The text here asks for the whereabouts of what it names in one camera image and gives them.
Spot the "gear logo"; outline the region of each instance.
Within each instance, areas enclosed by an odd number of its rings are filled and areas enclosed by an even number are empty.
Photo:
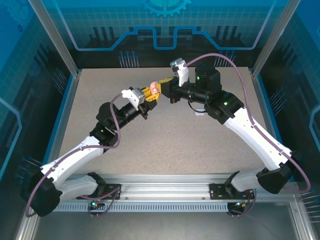
[[[142,0],[144,10],[149,10],[150,14],[155,14],[157,17],[168,15],[171,17],[174,14],[180,14],[180,10],[187,9],[187,4],[191,4],[191,0]]]
[[[5,6],[19,25],[28,19],[29,8],[26,0],[1,0],[0,6]]]

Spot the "mounting plate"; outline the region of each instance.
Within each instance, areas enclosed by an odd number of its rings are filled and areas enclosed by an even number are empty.
[[[103,193],[100,194],[100,196],[106,195],[106,194],[110,193],[111,191],[113,191],[116,188],[119,188],[119,191],[118,191],[118,194],[117,194],[115,200],[119,200],[120,199],[120,194],[121,194],[121,184],[105,184]],[[110,196],[107,196],[107,197],[103,198],[103,200],[112,200],[112,199],[114,199],[115,194],[116,193],[113,193]],[[81,199],[84,199],[84,198],[79,196],[76,199],[81,200]]]
[[[210,191],[210,199],[211,200],[247,200],[248,194],[244,191],[236,191],[234,192],[234,197],[231,197],[227,192],[225,188],[225,184],[216,184],[212,183],[209,185],[209,191]],[[250,199],[254,199],[254,191],[252,189],[249,189],[249,197]]]

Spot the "enclosure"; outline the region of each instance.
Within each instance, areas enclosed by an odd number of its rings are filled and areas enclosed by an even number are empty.
[[[2,0],[0,238],[318,239],[319,9],[314,0]],[[73,199],[48,216],[25,217],[26,169],[77,146],[96,126],[99,107],[122,90],[171,77],[170,62],[207,53],[239,67],[253,116],[297,154],[310,192],[258,188],[250,216],[231,218],[228,201],[210,199],[209,184],[262,161],[219,122],[161,96],[147,120],[121,130],[119,148],[70,177],[96,172],[122,185],[107,215],[91,219],[88,202]],[[191,82],[203,63],[244,102],[223,58],[192,64]],[[286,186],[303,190],[306,183],[297,171]]]

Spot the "blue trim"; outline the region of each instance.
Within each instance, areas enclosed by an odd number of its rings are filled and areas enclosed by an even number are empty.
[[[192,26],[192,25],[187,25],[187,26],[177,26],[175,27],[174,31],[173,31],[173,46],[158,46],[157,44],[157,31],[156,28],[153,26],[134,26],[133,27],[133,31],[132,32],[125,32],[122,34],[121,37],[119,37],[119,39],[111,46],[111,47],[97,47],[97,48],[80,48],[78,47],[75,38],[73,37],[71,30],[61,12],[61,9],[58,6],[58,3],[56,0],[52,0],[56,10],[64,24],[64,27],[72,41],[72,44],[74,46],[74,48],[78,51],[83,51],[83,52],[87,52],[87,51],[113,51],[120,43],[121,41],[126,37],[126,36],[132,36],[132,35],[138,35],[138,30],[151,30],[152,31],[152,37],[153,37],[153,47],[156,50],[174,50],[177,47],[177,40],[178,40],[178,30],[180,29],[191,29],[192,30],[192,34],[193,35],[203,35],[204,37],[207,38],[207,40],[217,49],[217,50],[253,50],[256,48],[258,41],[266,27],[267,22],[269,21],[269,17],[271,15],[271,13],[273,12],[273,9],[277,3],[278,0],[274,0],[273,4],[271,5],[269,12],[261,26],[261,29],[253,43],[252,47],[222,47],[219,46],[213,39],[212,37],[210,37],[210,35],[206,32],[206,31],[198,31],[197,30],[197,26]]]
[[[15,133],[14,139],[11,143],[11,146],[9,148],[8,153],[5,156],[4,162],[2,164],[2,167],[0,169],[0,181],[5,173],[5,170],[7,168],[8,162],[10,160],[10,157],[12,155],[12,152],[14,151],[14,148],[16,146],[16,143],[18,141],[18,138],[20,136],[21,130],[22,130],[22,121],[19,111],[14,107],[11,106],[9,103],[7,103],[3,98],[0,97],[0,103],[3,104],[7,109],[9,109],[10,112],[12,112],[16,116],[16,120],[18,122],[18,130]]]
[[[268,110],[268,113],[269,113],[269,116],[270,116],[270,119],[271,119],[271,124],[272,124],[272,128],[274,130],[274,133],[275,133],[275,138],[282,144],[282,139],[281,139],[280,132],[279,132],[279,129],[278,129],[278,126],[277,126],[276,118],[275,118],[274,113],[272,112],[272,108],[271,108],[270,101],[269,101],[269,98],[268,98],[268,95],[267,95],[267,91],[266,91],[264,82],[262,81],[262,78],[260,76],[260,73],[258,74],[257,78],[258,78],[258,81],[259,81],[259,85],[260,85],[260,88],[261,88],[261,91],[262,91],[262,95],[263,95],[263,98],[264,98],[264,101],[265,101],[266,108]]]
[[[55,123],[54,123],[54,126],[53,126],[51,137],[50,137],[48,146],[47,146],[46,151],[45,151],[45,155],[44,155],[43,162],[42,162],[43,164],[47,164],[48,161],[49,161],[49,155],[50,155],[50,152],[52,150],[52,146],[54,144],[54,140],[55,140],[56,135],[57,135],[58,126],[60,124],[62,113],[63,113],[63,111],[65,109],[67,97],[68,97],[68,94],[69,94],[69,91],[70,91],[70,86],[71,86],[72,82],[73,82],[73,75],[70,74],[70,77],[69,77],[69,80],[68,80],[68,84],[66,85],[66,88],[65,88],[65,91],[64,91],[64,95],[63,95],[63,98],[62,98],[62,101],[61,101],[61,105],[60,105],[58,114],[57,114],[56,119],[55,119]]]

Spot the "glass panel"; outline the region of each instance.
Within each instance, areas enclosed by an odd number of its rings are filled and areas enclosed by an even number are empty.
[[[319,215],[320,191],[319,9],[318,1],[301,1],[261,71],[279,136],[296,152],[315,189],[305,196],[312,217]]]
[[[13,239],[25,207],[20,182],[43,161],[70,73],[29,3],[1,3],[0,235]]]
[[[44,1],[79,68],[167,67],[177,57],[191,59],[209,52],[252,67],[286,3]]]

